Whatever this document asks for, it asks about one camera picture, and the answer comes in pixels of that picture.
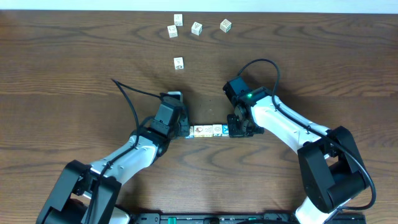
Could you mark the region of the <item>wooden block red picture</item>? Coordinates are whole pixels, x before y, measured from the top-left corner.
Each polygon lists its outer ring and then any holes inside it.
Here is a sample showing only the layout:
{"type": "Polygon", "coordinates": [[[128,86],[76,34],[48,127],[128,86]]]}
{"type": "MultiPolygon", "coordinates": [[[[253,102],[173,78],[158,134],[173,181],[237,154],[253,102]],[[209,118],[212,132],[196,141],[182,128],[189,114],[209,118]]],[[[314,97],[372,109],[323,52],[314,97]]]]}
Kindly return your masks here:
{"type": "Polygon", "coordinates": [[[201,138],[204,136],[203,133],[203,126],[202,125],[195,125],[193,127],[193,133],[195,138],[201,138]]]}

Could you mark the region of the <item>wooden block blue side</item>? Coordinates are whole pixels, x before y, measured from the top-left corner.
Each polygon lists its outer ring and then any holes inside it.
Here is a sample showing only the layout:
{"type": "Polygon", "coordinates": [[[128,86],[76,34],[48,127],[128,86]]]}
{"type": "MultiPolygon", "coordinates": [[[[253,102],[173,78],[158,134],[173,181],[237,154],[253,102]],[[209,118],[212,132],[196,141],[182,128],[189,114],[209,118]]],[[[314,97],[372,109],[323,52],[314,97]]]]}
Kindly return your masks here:
{"type": "Polygon", "coordinates": [[[190,126],[189,135],[185,137],[186,139],[194,138],[194,127],[190,126]]]}

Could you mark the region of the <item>wooden block teal side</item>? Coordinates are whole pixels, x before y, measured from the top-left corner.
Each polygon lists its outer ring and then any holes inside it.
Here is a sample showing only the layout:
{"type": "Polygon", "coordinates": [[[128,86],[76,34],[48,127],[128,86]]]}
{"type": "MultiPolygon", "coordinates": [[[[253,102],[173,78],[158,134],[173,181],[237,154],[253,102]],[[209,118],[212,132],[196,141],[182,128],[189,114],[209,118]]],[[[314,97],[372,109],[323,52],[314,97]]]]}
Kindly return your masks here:
{"type": "Polygon", "coordinates": [[[222,124],[214,124],[212,126],[213,136],[222,136],[223,135],[223,125],[222,124]]]}

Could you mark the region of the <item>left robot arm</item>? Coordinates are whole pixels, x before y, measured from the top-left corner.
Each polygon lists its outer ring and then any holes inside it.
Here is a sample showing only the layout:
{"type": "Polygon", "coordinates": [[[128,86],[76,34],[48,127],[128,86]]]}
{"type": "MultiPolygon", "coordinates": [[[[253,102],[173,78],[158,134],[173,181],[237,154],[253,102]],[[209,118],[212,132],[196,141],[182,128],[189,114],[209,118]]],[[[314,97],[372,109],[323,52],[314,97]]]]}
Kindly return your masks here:
{"type": "Polygon", "coordinates": [[[148,127],[139,126],[127,143],[101,160],[69,162],[63,169],[37,223],[132,223],[116,201],[122,186],[167,151],[172,140],[190,133],[187,109],[176,96],[163,97],[148,127]]]}

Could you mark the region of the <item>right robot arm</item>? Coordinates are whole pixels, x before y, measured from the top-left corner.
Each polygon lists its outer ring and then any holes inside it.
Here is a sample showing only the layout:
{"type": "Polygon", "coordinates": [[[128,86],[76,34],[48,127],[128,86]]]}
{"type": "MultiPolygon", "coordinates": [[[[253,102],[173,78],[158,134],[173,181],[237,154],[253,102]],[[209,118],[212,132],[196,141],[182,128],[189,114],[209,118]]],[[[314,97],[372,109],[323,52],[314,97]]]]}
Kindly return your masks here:
{"type": "Polygon", "coordinates": [[[230,137],[249,138],[269,131],[298,155],[307,194],[295,211],[299,223],[327,223],[349,200],[374,186],[346,128],[315,124],[266,88],[225,85],[223,91],[234,107],[227,116],[230,137]]]}

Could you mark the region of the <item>blue top wooden block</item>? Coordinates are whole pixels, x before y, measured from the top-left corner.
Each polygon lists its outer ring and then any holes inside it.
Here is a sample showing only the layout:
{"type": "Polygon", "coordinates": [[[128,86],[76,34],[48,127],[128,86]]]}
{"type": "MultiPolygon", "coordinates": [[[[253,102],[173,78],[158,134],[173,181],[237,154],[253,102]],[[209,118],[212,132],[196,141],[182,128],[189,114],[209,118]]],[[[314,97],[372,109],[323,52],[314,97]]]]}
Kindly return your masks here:
{"type": "Polygon", "coordinates": [[[228,137],[229,136],[229,129],[227,124],[222,125],[222,136],[228,137]]]}

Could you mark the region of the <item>plain cream wooden block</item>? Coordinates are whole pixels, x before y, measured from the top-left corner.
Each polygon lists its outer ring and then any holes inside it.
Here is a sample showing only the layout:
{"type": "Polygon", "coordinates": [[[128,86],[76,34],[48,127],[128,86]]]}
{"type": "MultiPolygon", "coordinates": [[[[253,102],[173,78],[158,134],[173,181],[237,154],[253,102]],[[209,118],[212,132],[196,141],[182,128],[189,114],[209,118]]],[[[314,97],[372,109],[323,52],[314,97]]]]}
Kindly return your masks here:
{"type": "Polygon", "coordinates": [[[213,126],[212,125],[204,125],[203,126],[203,136],[211,138],[213,136],[213,126]]]}

